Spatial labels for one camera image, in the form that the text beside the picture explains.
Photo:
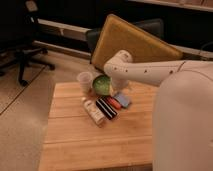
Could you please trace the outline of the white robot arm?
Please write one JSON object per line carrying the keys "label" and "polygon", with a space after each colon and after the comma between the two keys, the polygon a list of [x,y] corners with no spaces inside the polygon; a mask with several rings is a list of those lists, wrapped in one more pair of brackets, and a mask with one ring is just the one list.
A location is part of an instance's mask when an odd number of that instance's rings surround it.
{"label": "white robot arm", "polygon": [[152,114],[153,171],[213,171],[213,61],[134,63],[121,51],[104,71],[114,82],[158,88]]}

